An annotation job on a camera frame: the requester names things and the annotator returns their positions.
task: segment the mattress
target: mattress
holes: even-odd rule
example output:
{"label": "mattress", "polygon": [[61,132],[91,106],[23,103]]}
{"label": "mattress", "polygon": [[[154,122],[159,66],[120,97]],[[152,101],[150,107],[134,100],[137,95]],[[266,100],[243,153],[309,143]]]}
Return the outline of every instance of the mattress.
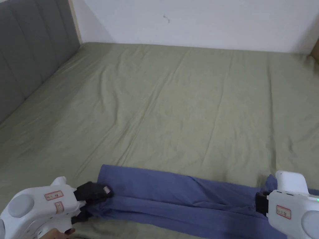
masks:
{"label": "mattress", "polygon": [[[0,125],[1,209],[18,191],[102,164],[259,186],[319,168],[319,66],[306,55],[86,43]],[[194,238],[147,224],[75,224],[80,238]]]}

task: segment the bed frame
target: bed frame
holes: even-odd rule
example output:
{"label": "bed frame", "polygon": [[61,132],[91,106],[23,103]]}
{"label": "bed frame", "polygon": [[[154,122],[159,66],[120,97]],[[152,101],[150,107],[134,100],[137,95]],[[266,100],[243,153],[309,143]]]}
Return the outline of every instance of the bed frame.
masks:
{"label": "bed frame", "polygon": [[0,3],[0,123],[79,48],[67,0]]}

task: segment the gray round button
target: gray round button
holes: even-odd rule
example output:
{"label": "gray round button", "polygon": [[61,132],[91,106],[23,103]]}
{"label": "gray round button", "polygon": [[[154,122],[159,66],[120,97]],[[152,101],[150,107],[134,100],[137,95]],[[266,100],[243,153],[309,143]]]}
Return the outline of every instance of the gray round button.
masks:
{"label": "gray round button", "polygon": [[8,205],[9,214],[12,217],[23,217],[33,208],[34,200],[30,195],[16,196]]}

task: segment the bed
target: bed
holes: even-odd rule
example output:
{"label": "bed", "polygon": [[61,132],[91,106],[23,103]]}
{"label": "bed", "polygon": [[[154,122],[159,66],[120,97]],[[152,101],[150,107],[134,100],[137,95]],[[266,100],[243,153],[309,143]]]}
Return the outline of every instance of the bed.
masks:
{"label": "bed", "polygon": [[[102,164],[247,186],[288,170],[319,189],[319,65],[311,56],[80,46],[66,3],[0,3],[0,31],[21,34],[0,40],[2,209],[57,176],[72,186],[96,181]],[[8,19],[17,23],[10,30]],[[33,27],[47,35],[34,37]],[[26,49],[31,58],[21,57]],[[78,238],[194,238],[96,218],[75,228]]]}

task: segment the blue pants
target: blue pants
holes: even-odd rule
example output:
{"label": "blue pants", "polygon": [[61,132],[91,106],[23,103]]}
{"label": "blue pants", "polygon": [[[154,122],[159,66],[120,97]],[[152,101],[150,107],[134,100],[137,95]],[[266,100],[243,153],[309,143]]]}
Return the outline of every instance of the blue pants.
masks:
{"label": "blue pants", "polygon": [[[110,186],[114,197],[89,211],[107,220],[147,223],[204,238],[286,239],[255,211],[260,188],[110,165],[101,167],[98,183]],[[270,175],[263,190],[276,188]]]}

